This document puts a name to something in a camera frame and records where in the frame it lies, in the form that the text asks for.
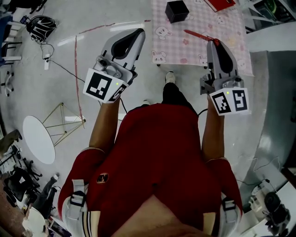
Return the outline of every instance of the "white round table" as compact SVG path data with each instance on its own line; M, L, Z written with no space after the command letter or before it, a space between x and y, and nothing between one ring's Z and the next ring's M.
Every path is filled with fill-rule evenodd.
M33 155L44 164L52 164L56 158L56 151L51 137L42 124L34 116L27 116L23 122L25 141Z

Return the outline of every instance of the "pink checkered tablecloth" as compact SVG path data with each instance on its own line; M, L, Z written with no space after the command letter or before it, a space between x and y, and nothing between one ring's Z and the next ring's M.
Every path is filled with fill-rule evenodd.
M214 12L204 0L183 1L190 11L187 19L171 24L165 14L168 1L152 0L152 62L206 66L207 42L185 33L187 29L220 39L235 56L239 73L253 75L245 25L236 6Z

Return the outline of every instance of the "black box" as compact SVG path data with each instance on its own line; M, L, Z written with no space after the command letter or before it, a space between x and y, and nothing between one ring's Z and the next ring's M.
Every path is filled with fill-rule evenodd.
M171 23L184 21L188 13L189 10L182 0L168 2L166 5L166 16Z

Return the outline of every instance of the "metal stand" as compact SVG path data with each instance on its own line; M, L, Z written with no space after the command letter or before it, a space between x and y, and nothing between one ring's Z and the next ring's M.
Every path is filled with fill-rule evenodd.
M60 133L60 134L54 134L51 135L51 137L53 136L61 136L55 143L54 146L57 146L62 140L64 140L66 137L68 137L72 132L74 132L76 129L78 129L80 126L82 126L86 120L84 118L81 118L81 121L77 121L77 122L71 122L71 123L66 123L65 122L65 116L64 116L64 107L66 107L64 105L64 103L60 103L57 107L54 108L54 110L49 114L49 116L46 117L46 119L42 122L42 124L44 125L45 121L53 114L54 111L56 111L58 108L60 108L61 110L61 118L62 118L62 123L58 124L58 125L53 125L53 126L44 126L46 129L48 128L53 128L53 127L58 127L58 126L63 126L63 130L64 133ZM75 114L74 112L72 112L71 110L69 110L72 114L76 115L78 118L80 118L79 115ZM76 127L70 129L69 131L66 130L65 125L69 125L69 124L77 124Z

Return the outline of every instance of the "desk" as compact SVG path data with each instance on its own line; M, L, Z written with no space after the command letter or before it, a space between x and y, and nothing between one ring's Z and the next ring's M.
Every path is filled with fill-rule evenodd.
M207 66L207 42L185 33L191 30L223 41L235 56L239 73L253 75L246 30L236 6L214 12L204 0L184 0L190 13L185 21L171 24L165 14L170 0L152 0L155 64Z
M52 164L56 151L50 134L42 122L34 116L27 116L23 122L25 141L33 155L44 164Z

